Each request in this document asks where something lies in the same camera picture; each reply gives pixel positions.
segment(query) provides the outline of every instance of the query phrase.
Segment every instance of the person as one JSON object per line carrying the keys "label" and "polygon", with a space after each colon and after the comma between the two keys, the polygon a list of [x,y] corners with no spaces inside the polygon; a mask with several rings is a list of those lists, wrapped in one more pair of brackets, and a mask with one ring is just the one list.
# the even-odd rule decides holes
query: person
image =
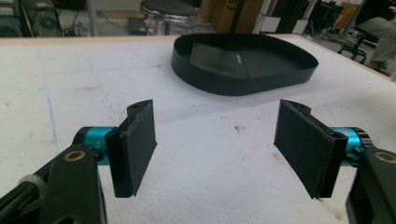
{"label": "person", "polygon": [[368,66],[380,71],[396,59],[396,23],[393,21],[394,0],[363,1],[356,25],[366,33],[378,39],[377,46]]}
{"label": "person", "polygon": [[375,17],[359,24],[358,27],[378,39],[369,67],[374,70],[386,68],[387,64],[396,58],[396,23]]}

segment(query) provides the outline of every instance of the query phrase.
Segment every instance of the wall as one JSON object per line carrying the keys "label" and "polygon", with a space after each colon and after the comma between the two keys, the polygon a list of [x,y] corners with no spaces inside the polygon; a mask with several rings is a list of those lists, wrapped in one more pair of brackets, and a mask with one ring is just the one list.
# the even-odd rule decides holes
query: wall
{"label": "wall", "polygon": [[362,2],[362,0],[333,0],[334,2],[336,2],[337,5],[341,5],[341,3],[346,2],[346,3],[350,3],[350,4],[360,4]]}
{"label": "wall", "polygon": [[141,0],[93,0],[97,10],[139,11]]}

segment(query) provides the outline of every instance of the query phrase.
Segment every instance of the black oval tray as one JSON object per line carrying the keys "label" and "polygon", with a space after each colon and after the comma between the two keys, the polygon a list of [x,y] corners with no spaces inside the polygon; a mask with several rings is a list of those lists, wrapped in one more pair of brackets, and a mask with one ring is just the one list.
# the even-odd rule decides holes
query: black oval tray
{"label": "black oval tray", "polygon": [[267,35],[183,35],[172,55],[172,68],[185,82],[231,96],[304,83],[317,66],[305,50]]}

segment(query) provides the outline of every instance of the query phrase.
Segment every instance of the black stool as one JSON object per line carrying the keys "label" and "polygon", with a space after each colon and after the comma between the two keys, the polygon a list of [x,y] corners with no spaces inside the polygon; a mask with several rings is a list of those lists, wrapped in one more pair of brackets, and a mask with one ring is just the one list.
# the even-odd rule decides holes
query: black stool
{"label": "black stool", "polygon": [[140,11],[154,19],[154,33],[159,35],[161,21],[165,23],[165,35],[169,35],[170,22],[194,22],[196,11],[193,6],[180,0],[144,0]]}

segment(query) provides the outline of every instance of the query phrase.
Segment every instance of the white table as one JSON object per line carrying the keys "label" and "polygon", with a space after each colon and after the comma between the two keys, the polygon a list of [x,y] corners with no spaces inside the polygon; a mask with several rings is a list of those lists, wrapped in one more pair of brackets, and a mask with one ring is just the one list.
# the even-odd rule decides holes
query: white table
{"label": "white table", "polygon": [[396,86],[299,36],[282,39],[319,66],[300,85],[227,97],[173,72],[175,37],[0,40],[0,195],[67,148],[83,126],[119,126],[153,99],[158,146],[136,198],[114,198],[100,167],[109,223],[347,223],[355,170],[332,198],[311,200],[274,147],[280,99],[328,126],[357,126],[395,152]]}

